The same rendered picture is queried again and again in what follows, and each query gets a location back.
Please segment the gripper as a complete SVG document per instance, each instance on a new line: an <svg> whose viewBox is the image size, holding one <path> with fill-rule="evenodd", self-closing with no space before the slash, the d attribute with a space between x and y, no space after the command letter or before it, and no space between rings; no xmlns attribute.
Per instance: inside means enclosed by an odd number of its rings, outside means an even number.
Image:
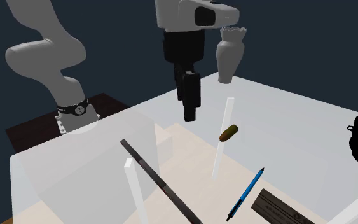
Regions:
<svg viewBox="0 0 358 224"><path fill-rule="evenodd" d="M196 108L200 107L200 74L184 72L180 63L195 63L203 59L205 31L163 32L163 52L167 62L174 63L174 79L177 100L184 106L184 120L196 120Z"/></svg>

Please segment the white vase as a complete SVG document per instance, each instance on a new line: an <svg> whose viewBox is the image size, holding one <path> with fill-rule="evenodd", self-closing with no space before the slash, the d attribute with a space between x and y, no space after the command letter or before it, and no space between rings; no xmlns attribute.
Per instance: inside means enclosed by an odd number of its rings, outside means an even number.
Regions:
<svg viewBox="0 0 358 224"><path fill-rule="evenodd" d="M221 41L216 48L218 82L229 84L244 55L245 27L223 27L220 29Z"/></svg>

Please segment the brown and green cylinder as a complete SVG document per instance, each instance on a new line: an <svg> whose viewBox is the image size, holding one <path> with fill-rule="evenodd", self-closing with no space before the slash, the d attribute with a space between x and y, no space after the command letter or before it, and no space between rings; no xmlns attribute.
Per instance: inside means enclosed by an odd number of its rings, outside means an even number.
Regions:
<svg viewBox="0 0 358 224"><path fill-rule="evenodd" d="M238 130L239 128L235 124L230 125L226 130L221 133L221 135L219 136L219 140L221 142L229 140L238 132Z"/></svg>

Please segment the long dark grey stick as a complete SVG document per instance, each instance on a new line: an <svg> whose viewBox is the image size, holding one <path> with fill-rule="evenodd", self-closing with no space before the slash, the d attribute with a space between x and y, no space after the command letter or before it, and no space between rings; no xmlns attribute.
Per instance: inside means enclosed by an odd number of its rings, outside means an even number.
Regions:
<svg viewBox="0 0 358 224"><path fill-rule="evenodd" d="M125 139L122 139L120 144L129 152L135 161L143 168L148 176L156 183L161 191L170 199L170 201L176 206L176 208L178 208L178 210L180 210L180 212L191 224L204 224Z"/></svg>

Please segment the glass table with white legs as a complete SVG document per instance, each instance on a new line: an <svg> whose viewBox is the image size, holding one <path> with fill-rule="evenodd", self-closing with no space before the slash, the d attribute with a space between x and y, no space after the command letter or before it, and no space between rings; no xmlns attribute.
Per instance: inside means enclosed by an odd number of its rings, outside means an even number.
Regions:
<svg viewBox="0 0 358 224"><path fill-rule="evenodd" d="M176 92L10 158L13 224L190 224L128 151L125 139L204 224L268 224L265 190L315 224L358 224L356 112L243 78L202 80L185 122ZM235 124L225 142L221 133ZM255 175L262 176L226 221Z"/></svg>

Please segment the blue pen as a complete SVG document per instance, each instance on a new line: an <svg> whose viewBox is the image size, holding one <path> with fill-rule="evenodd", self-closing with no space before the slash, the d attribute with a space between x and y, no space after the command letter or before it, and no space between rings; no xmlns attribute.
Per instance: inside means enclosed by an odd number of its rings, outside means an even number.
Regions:
<svg viewBox="0 0 358 224"><path fill-rule="evenodd" d="M258 173L255 175L254 179L250 182L249 186L245 189L244 193L240 196L240 198L238 199L238 201L236 202L236 204L233 206L233 208L232 208L231 211L229 212L226 221L229 221L231 218L233 218L233 216L235 215L235 213L238 211L239 207L240 207L240 206L242 205L242 203L244 202L245 198L248 196L248 194L250 193L250 191L253 189L254 185L258 182L258 180L259 180L260 177L262 176L264 170L265 170L265 168L263 167L263 168L260 169L260 170L258 171Z"/></svg>

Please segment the dark lettered book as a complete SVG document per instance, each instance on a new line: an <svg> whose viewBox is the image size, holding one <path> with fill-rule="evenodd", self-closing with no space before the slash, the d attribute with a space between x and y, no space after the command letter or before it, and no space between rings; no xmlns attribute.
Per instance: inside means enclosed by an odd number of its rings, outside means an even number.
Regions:
<svg viewBox="0 0 358 224"><path fill-rule="evenodd" d="M251 208L270 224L315 224L264 188Z"/></svg>

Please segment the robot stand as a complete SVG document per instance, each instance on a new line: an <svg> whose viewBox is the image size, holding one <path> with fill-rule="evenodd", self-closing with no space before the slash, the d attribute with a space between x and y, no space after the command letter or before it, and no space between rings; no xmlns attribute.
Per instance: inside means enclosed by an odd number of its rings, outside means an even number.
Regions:
<svg viewBox="0 0 358 224"><path fill-rule="evenodd" d="M89 103L94 106L101 119L129 108L126 104L105 93L89 98ZM6 129L6 135L8 136L15 153L20 153L59 137L60 131L55 119L57 115L57 110L55 110L51 113Z"/></svg>

